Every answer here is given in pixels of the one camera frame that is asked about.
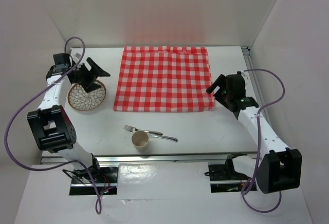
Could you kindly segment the red white checkered cloth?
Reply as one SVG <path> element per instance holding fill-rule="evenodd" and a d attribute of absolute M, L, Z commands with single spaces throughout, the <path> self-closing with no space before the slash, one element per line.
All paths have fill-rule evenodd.
<path fill-rule="evenodd" d="M 190 113 L 208 111 L 214 99 L 205 47 L 124 48 L 114 110 Z"/>

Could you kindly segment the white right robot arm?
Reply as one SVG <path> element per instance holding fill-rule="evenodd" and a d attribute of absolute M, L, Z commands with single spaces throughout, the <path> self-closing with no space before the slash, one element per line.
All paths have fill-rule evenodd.
<path fill-rule="evenodd" d="M 295 189 L 300 186 L 302 155 L 291 149 L 271 128 L 253 97 L 246 95 L 241 72 L 220 75 L 207 88 L 216 101 L 231 111 L 247 129 L 258 147 L 260 159 L 238 153 L 227 156 L 224 172 L 230 179 L 243 174 L 255 178 L 264 194 Z"/>

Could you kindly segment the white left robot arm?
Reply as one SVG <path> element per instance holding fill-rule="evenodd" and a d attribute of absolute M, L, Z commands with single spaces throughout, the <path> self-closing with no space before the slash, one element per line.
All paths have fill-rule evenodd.
<path fill-rule="evenodd" d="M 77 142 L 76 130 L 70 121 L 64 103 L 72 84 L 82 87 L 88 94 L 100 90 L 96 83 L 98 77 L 110 74 L 99 67 L 91 58 L 77 66 L 67 53 L 53 55 L 54 65 L 47 75 L 47 90 L 37 110 L 27 115 L 27 121 L 38 148 L 51 154 L 58 154 L 74 166 L 74 174 L 89 182 L 101 178 L 101 169 L 96 157 L 85 151 Z"/>

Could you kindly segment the patterned ceramic plate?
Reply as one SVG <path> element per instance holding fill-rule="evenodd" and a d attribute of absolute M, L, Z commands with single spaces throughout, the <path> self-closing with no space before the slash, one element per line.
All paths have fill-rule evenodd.
<path fill-rule="evenodd" d="M 71 87 L 67 95 L 68 104 L 77 111 L 89 111 L 100 106 L 106 97 L 105 85 L 96 80 L 101 87 L 91 92 L 86 92 L 79 84 Z"/>

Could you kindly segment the silver fork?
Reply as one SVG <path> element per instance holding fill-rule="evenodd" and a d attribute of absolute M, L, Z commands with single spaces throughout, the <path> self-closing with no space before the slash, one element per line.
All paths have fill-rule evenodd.
<path fill-rule="evenodd" d="M 150 133 L 150 134 L 155 134 L 155 135 L 160 135 L 162 136 L 163 133 L 161 132 L 157 132 L 157 131 L 152 131 L 152 130 L 146 130 L 146 129 L 137 129 L 136 127 L 133 127 L 133 126 L 129 126 L 129 125 L 124 125 L 123 128 L 128 131 L 128 132 L 137 132 L 137 131 L 143 131 L 143 132 L 146 132 L 146 133 Z"/>

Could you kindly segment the beige paper cup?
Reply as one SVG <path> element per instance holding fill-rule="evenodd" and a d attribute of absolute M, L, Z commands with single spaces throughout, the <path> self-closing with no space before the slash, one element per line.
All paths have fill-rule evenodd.
<path fill-rule="evenodd" d="M 144 131 L 134 132 L 131 140 L 132 140 L 133 146 L 139 151 L 144 151 L 148 148 L 149 136 L 148 136 L 148 133 L 146 133 Z"/>

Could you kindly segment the silver table knife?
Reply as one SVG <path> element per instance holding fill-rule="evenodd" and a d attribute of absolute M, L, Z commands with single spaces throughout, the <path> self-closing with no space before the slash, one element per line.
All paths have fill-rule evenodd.
<path fill-rule="evenodd" d="M 170 141 L 173 141 L 175 143 L 178 142 L 178 139 L 177 138 L 174 138 L 174 137 L 168 137 L 168 136 L 163 136 L 163 135 L 156 135 L 156 134 L 151 134 L 151 133 L 149 133 L 148 136 L 150 138 L 160 138 L 160 139 L 170 140 Z"/>

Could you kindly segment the aluminium side rail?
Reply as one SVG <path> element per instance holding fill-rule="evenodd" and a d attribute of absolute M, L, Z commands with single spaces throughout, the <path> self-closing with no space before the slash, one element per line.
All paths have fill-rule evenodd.
<path fill-rule="evenodd" d="M 252 57 L 250 54 L 250 48 L 249 47 L 241 47 L 242 50 L 242 54 L 244 56 L 245 59 L 245 63 L 247 66 L 247 69 L 254 69 L 254 63 L 252 62 Z M 260 87 L 260 83 L 259 83 L 259 78 L 257 76 L 257 73 L 255 71 L 250 71 L 249 72 L 249 79 L 251 80 L 252 83 L 252 87 L 254 89 L 255 92 L 255 96 L 256 96 L 256 100 L 259 104 L 259 106 L 263 106 L 265 105 L 265 101 L 263 98 L 263 94 L 261 91 L 261 87 Z M 272 127 L 272 123 L 268 114 L 267 109 L 265 108 L 262 111 L 262 114 L 264 116 L 264 118 L 266 119 L 266 121 L 269 123 L 270 127 Z"/>

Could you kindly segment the aluminium front rail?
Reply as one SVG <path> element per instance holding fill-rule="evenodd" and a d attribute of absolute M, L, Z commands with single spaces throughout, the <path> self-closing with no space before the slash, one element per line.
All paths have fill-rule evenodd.
<path fill-rule="evenodd" d="M 110 163 L 154 163 L 154 162 L 192 162 L 225 161 L 231 153 L 197 153 L 197 154 L 159 154 L 159 155 L 114 155 L 96 156 L 103 164 Z"/>

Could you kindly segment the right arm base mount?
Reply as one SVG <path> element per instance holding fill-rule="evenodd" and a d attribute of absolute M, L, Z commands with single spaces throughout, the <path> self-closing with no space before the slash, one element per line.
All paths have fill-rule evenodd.
<path fill-rule="evenodd" d="M 240 173 L 231 173 L 224 164 L 210 164 L 204 173 L 210 180 L 211 193 L 240 192 L 248 176 Z"/>

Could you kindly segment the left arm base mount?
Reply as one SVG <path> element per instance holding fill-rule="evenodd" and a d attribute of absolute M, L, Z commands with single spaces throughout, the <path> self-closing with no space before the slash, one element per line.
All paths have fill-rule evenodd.
<path fill-rule="evenodd" d="M 116 195 L 118 182 L 118 166 L 100 167 L 100 174 L 94 176 L 94 181 L 99 194 L 101 195 Z M 95 195 L 95 189 L 90 180 L 90 177 L 78 176 L 77 172 L 66 170 L 65 173 L 71 179 L 70 196 L 85 196 Z"/>

